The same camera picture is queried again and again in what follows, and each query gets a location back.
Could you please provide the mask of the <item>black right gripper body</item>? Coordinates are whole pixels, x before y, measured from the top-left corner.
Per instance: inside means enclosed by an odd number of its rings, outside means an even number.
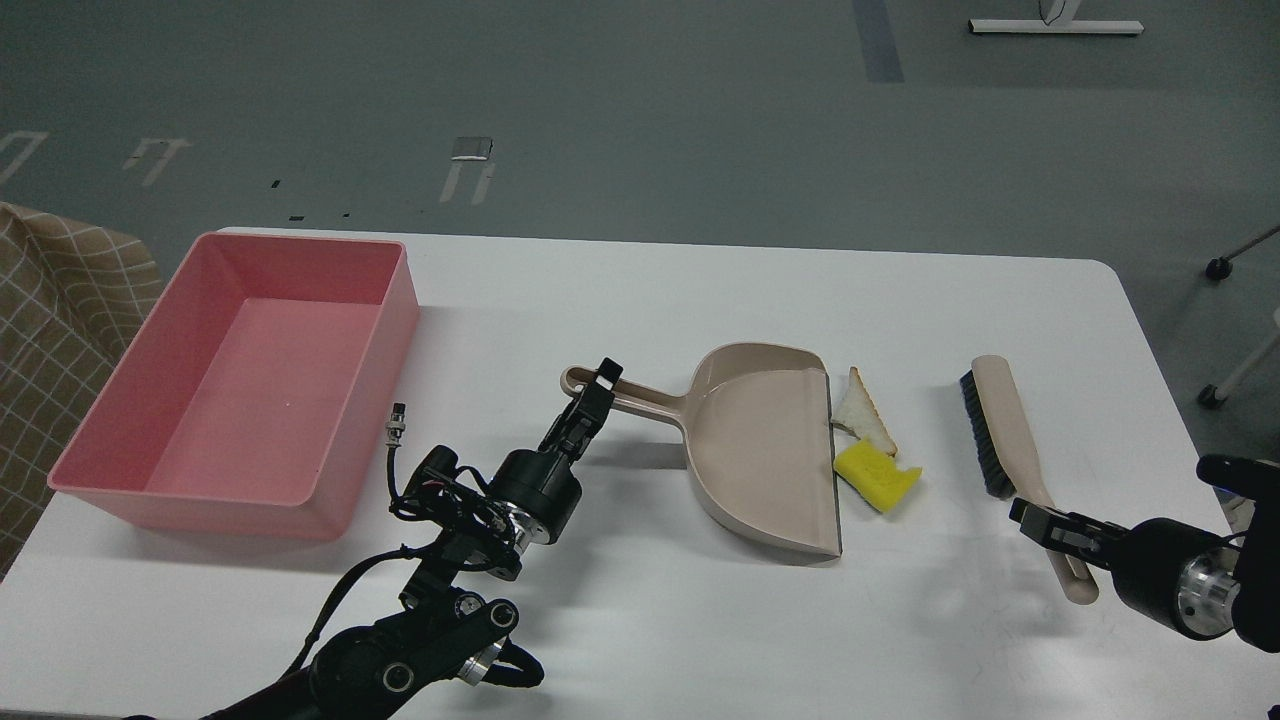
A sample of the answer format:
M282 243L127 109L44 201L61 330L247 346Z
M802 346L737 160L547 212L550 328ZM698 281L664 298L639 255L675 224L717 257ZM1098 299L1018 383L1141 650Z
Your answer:
M1222 537L1169 518L1133 528L1073 519L1089 538L1079 557L1110 573L1129 609L1193 641L1226 634L1226 610L1208 601L1210 587L1226 574Z

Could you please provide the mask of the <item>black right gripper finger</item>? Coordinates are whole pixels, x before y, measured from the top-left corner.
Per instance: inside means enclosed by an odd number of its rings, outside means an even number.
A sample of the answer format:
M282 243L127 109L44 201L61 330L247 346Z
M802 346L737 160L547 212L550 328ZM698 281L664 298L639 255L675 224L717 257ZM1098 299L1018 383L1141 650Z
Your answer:
M1080 525L1020 525L1020 533L1042 547L1055 571L1085 571L1096 560L1093 537Z
M1033 503L1023 497L1012 500L1009 519L1018 524L1024 536L1101 536L1100 525L1089 518Z

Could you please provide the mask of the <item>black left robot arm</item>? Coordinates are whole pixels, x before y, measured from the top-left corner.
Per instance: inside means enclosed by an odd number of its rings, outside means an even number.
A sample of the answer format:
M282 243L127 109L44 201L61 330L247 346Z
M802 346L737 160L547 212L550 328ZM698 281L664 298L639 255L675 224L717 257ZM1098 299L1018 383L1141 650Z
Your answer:
M573 465L605 424L621 375L618 363L602 360L539 446L509 452L492 477L439 445L399 483L396 460L404 405L397 404L387 423L388 509L403 521L434 524L438 536L355 564L330 591L280 678L215 717L389 719L438 682L539 685L541 664L511 638L521 619L517 606L485 600L458 587L457 579L484 573L512 582L529 546L561 538L582 497ZM321 641L356 583L389 561L416 565L399 593L399 611Z

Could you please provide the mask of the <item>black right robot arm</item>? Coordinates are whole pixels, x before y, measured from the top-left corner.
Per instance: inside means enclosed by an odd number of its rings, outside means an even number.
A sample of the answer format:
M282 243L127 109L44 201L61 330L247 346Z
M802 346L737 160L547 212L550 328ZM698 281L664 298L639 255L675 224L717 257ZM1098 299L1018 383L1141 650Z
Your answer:
M1216 536L1170 518L1132 528L1024 498L1009 512L1041 547L1110 574L1120 601L1193 641L1235 633L1265 653L1279 651L1277 464L1206 454L1201 482L1248 498L1249 527Z

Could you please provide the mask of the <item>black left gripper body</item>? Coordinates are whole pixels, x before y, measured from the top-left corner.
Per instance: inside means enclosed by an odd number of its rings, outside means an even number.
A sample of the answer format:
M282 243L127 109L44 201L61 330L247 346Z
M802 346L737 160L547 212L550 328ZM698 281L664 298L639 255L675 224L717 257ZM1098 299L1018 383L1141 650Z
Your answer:
M552 424L536 448L507 455L488 483L488 497L520 510L540 528L535 542L559 541L582 497L573 464L602 430L608 405L573 405Z

